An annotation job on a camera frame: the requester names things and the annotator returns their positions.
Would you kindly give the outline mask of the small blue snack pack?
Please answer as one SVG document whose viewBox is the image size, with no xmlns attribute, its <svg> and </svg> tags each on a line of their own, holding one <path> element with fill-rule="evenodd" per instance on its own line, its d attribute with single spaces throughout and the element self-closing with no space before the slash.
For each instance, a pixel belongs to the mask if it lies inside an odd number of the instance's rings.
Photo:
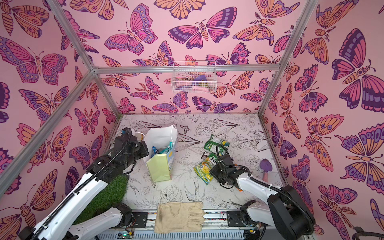
<svg viewBox="0 0 384 240">
<path fill-rule="evenodd" d="M 153 157 L 154 155 L 157 155 L 158 154 L 158 150 L 156 147 L 152 147 L 152 154 L 151 154 L 151 157 Z"/>
</svg>

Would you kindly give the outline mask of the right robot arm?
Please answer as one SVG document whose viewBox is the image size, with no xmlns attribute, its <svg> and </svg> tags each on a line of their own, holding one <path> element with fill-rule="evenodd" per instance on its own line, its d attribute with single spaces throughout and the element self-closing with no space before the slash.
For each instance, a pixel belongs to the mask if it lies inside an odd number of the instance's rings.
<svg viewBox="0 0 384 240">
<path fill-rule="evenodd" d="M 235 165 L 222 145 L 216 146 L 217 163 L 210 173 L 225 189 L 236 188 L 256 196 L 266 204 L 248 201 L 238 211 L 227 214 L 229 225 L 244 227 L 261 225 L 274 227 L 285 240 L 298 240 L 315 231 L 316 220 L 298 192 L 292 186 L 276 187 L 256 178 L 249 168 Z"/>
</svg>

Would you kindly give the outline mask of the teal candy bag back-side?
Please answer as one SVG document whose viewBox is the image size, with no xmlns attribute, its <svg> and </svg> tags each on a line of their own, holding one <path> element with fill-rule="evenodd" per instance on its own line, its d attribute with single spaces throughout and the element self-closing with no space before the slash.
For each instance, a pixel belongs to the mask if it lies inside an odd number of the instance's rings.
<svg viewBox="0 0 384 240">
<path fill-rule="evenodd" d="M 169 142 L 168 146 L 162 150 L 158 150 L 158 154 L 167 154 L 173 149 L 174 143 Z"/>
</svg>

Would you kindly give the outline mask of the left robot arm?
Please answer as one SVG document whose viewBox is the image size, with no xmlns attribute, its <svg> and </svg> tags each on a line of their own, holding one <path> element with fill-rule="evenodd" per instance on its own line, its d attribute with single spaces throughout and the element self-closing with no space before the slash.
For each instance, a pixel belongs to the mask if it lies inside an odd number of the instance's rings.
<svg viewBox="0 0 384 240">
<path fill-rule="evenodd" d="M 115 177 L 129 166 L 149 155 L 143 138 L 137 138 L 130 128 L 124 128 L 115 138 L 114 147 L 98 157 L 88 167 L 77 186 L 44 220 L 35 227 L 25 227 L 19 233 L 21 240 L 90 240 L 107 229 L 133 222 L 130 207 L 118 202 L 90 220 L 75 224 L 75 220 L 89 203 Z"/>
</svg>

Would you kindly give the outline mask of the white paper bag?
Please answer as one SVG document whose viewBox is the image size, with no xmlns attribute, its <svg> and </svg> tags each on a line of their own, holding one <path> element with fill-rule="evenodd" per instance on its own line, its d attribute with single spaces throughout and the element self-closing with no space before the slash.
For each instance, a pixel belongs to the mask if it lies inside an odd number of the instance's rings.
<svg viewBox="0 0 384 240">
<path fill-rule="evenodd" d="M 144 137 L 149 150 L 149 155 L 143 158 L 152 182 L 164 182 L 172 179 L 172 169 L 176 153 L 178 131 L 176 126 L 150 129 Z M 162 150 L 173 142 L 173 149 L 167 154 L 157 154 L 151 157 L 152 147 Z"/>
</svg>

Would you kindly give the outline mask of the yellow-green Fox's spring tea bag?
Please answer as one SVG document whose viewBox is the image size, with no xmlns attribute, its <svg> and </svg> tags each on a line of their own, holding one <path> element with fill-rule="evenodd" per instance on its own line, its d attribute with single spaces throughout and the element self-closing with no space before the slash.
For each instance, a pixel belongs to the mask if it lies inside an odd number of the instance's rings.
<svg viewBox="0 0 384 240">
<path fill-rule="evenodd" d="M 210 171 L 217 164 L 217 155 L 213 153 L 203 153 L 201 160 L 202 161 L 194 167 L 194 171 L 198 177 L 202 179 L 206 185 L 208 185 L 214 179 Z"/>
</svg>

